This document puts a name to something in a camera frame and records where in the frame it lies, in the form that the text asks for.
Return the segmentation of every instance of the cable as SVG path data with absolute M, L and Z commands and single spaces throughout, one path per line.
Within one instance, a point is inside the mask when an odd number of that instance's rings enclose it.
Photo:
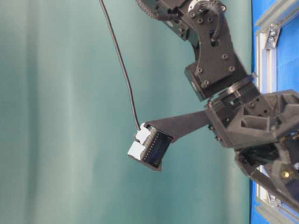
M 120 48 L 118 46 L 118 43 L 117 43 L 113 28 L 112 28 L 112 25 L 111 25 L 111 21 L 110 21 L 108 12 L 107 12 L 106 7 L 105 7 L 105 4 L 104 4 L 103 0 L 99 0 L 99 2 L 100 2 L 100 5 L 102 7 L 102 10 L 104 12 L 105 19 L 107 21 L 107 25 L 108 25 L 108 28 L 109 28 L 109 31 L 110 31 L 110 34 L 111 34 L 111 37 L 112 37 L 112 40 L 113 40 L 113 44 L 115 46 L 115 50 L 116 50 L 118 59 L 120 60 L 121 69 L 122 69 L 122 72 L 124 74 L 125 80 L 127 82 L 129 97 L 130 97 L 130 101 L 131 101 L 131 109 L 132 109 L 132 114 L 133 114 L 133 118 L 134 118 L 134 121 L 135 121 L 135 125 L 136 125 L 136 128 L 138 130 L 140 130 L 140 125 L 139 125 L 139 122 L 138 122 L 135 103 L 134 103 L 134 98 L 133 98 L 133 93 L 132 93 L 132 87 L 131 87 L 131 83 L 130 83 L 130 80 L 129 80 L 129 77 L 128 77 L 128 74 L 127 74 L 125 64 L 124 64 L 122 56 L 121 56 L 121 51 L 120 51 Z
M 215 42 L 216 40 L 219 39 L 221 29 L 222 29 L 222 26 L 223 26 L 223 20 L 224 20 L 224 14 L 223 14 L 223 10 L 221 8 L 221 5 L 219 4 L 218 0 L 208 1 L 208 2 L 202 3 L 200 5 L 200 9 L 202 11 L 212 10 L 218 17 L 217 26 L 216 26 L 216 29 L 213 33 L 212 38 L 211 38 L 211 41 Z

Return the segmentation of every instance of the screw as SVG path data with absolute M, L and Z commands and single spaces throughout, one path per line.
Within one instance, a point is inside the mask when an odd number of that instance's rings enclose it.
M 203 20 L 202 18 L 199 18 L 199 19 L 197 20 L 197 23 L 198 23 L 198 24 L 203 24 L 203 23 L 204 23 L 204 20 Z
M 199 67 L 199 68 L 197 69 L 197 71 L 198 71 L 199 73 L 202 73 L 204 70 L 203 70 L 201 67 Z
M 209 82 L 208 80 L 205 80 L 205 81 L 202 82 L 201 87 L 202 87 L 203 89 L 205 89 L 205 88 L 207 88 L 207 86 L 208 86 L 209 84 L 210 84 L 210 82 Z
M 228 55 L 227 55 L 227 54 L 223 54 L 223 55 L 222 55 L 222 59 L 223 59 L 223 60 L 227 60 L 227 59 L 228 59 Z
M 195 13 L 194 13 L 194 12 L 191 12 L 191 13 L 190 13 L 190 17 L 191 17 L 191 18 L 194 18 L 194 17 L 195 17 Z
M 235 67 L 234 66 L 230 66 L 228 69 L 230 72 L 234 72 L 235 71 Z
M 283 178 L 285 178 L 285 179 L 288 179 L 291 175 L 290 175 L 289 172 L 284 171 L 284 172 L 282 172 L 281 176 L 282 176 Z
M 268 42 L 271 43 L 274 41 L 274 37 L 269 37 Z
M 276 36 L 276 31 L 272 29 L 272 30 L 270 31 L 270 36 Z
M 255 104 L 253 103 L 253 102 L 251 102 L 250 104 L 249 104 L 249 107 L 254 107 L 255 106 Z

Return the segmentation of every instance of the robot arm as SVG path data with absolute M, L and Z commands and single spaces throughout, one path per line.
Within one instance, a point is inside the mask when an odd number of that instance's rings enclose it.
M 209 100 L 204 111 L 143 124 L 128 155 L 161 170 L 171 143 L 209 125 L 223 147 L 235 150 L 235 161 L 246 176 L 299 211 L 299 94 L 259 92 L 255 75 L 246 74 L 235 54 L 226 6 L 219 0 L 137 3 L 191 43 L 196 61 L 185 74 L 200 101 Z M 257 169 L 260 165 L 267 175 Z

